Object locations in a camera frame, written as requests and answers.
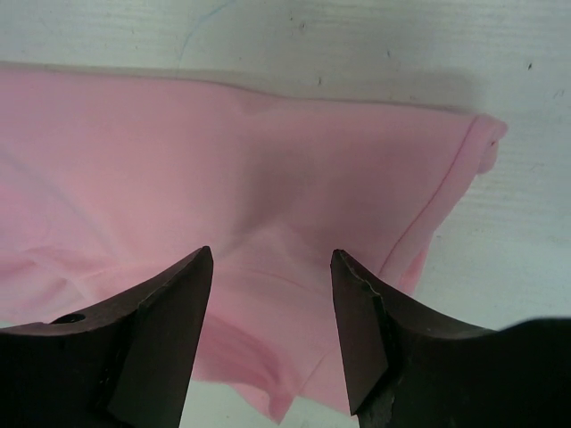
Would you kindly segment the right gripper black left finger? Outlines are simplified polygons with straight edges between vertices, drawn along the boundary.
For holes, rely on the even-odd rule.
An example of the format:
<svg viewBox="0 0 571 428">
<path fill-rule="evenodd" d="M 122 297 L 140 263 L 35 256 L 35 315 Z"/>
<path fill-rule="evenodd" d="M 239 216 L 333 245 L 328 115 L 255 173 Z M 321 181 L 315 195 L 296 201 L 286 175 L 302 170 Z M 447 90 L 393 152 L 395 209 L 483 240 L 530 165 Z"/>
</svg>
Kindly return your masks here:
<svg viewBox="0 0 571 428">
<path fill-rule="evenodd" d="M 4 328 L 2 426 L 179 426 L 212 273 L 202 247 L 93 306 Z"/>
</svg>

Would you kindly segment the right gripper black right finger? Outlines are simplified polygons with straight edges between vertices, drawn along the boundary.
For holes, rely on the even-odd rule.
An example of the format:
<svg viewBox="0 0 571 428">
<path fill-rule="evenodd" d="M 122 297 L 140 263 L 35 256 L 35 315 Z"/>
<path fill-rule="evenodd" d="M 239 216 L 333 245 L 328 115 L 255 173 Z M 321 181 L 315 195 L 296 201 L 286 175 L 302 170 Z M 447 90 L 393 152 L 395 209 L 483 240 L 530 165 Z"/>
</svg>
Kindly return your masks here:
<svg viewBox="0 0 571 428">
<path fill-rule="evenodd" d="M 567 427 L 570 322 L 500 331 L 439 313 L 334 251 L 335 319 L 362 427 Z"/>
</svg>

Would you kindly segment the pink t shirt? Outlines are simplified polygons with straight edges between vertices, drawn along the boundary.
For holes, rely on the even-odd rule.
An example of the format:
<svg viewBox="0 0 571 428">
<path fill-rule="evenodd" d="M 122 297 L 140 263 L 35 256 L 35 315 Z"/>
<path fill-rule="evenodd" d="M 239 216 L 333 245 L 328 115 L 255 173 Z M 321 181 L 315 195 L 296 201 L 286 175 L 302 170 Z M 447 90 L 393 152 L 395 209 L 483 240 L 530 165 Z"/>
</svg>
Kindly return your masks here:
<svg viewBox="0 0 571 428">
<path fill-rule="evenodd" d="M 194 378 L 280 422 L 349 404 L 330 259 L 404 292 L 496 160 L 483 114 L 190 80 L 1 72 L 1 318 L 52 321 L 214 258 Z"/>
</svg>

